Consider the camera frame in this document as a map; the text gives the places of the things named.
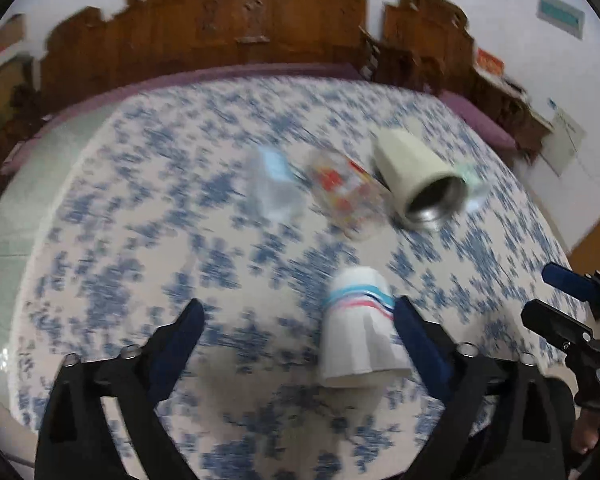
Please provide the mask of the person's right hand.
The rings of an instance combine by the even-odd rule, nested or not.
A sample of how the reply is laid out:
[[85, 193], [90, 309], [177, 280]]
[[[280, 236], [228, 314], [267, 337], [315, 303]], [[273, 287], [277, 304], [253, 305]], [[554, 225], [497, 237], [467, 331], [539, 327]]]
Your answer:
[[600, 431], [600, 413], [582, 408], [574, 422], [571, 433], [571, 448], [578, 454], [586, 454], [595, 448]]

